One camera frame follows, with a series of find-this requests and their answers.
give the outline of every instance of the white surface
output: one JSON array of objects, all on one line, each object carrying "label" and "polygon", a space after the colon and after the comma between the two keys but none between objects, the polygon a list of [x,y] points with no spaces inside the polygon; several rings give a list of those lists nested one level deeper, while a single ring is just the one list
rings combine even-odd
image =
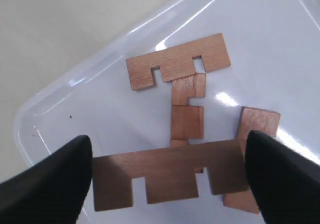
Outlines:
[{"label": "white surface", "polygon": [[13,120],[28,98],[167,0],[0,0],[0,182],[26,168]]},{"label": "white surface", "polygon": [[[191,101],[205,109],[204,139],[192,142],[234,138],[240,107],[253,106],[280,112],[277,137],[320,163],[320,31],[309,1],[174,0],[27,101],[15,141],[32,163],[79,134],[91,138],[94,156],[168,146],[170,83],[156,72],[156,88],[131,91],[125,59],[222,32],[231,67],[208,73],[206,97]],[[94,212],[90,190],[79,222],[263,223],[223,207],[207,175],[197,180],[199,198],[153,205],[144,180],[134,180],[134,207],[103,212]]]}]

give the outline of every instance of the plastic tray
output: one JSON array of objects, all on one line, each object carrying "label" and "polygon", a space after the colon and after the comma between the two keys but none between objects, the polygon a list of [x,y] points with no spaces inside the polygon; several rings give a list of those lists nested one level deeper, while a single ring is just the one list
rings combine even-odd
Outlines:
[{"label": "plastic tray", "polygon": [[[14,123],[28,164],[77,135],[94,156],[169,145],[171,84],[134,92],[125,59],[223,33],[231,67],[207,74],[204,139],[235,137],[241,106],[282,114],[278,139],[320,163],[320,0],[173,0],[28,100]],[[90,189],[79,223],[263,223],[223,207],[197,174],[199,198],[147,205],[144,179],[133,180],[134,207],[95,212]]]}]

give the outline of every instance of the plastic container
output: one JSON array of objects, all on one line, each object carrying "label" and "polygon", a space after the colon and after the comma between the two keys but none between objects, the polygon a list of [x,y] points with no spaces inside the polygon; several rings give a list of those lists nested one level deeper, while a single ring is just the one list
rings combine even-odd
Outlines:
[{"label": "plastic container", "polygon": [[[277,138],[320,163],[320,0],[172,0],[23,104],[15,143],[28,164],[80,134],[94,156],[169,145],[171,84],[134,92],[125,59],[223,33],[231,67],[207,74],[204,139],[235,137],[241,106],[281,113]],[[92,189],[79,223],[263,223],[223,207],[197,174],[199,198],[147,205],[144,179],[133,180],[134,207],[95,212]]]}]

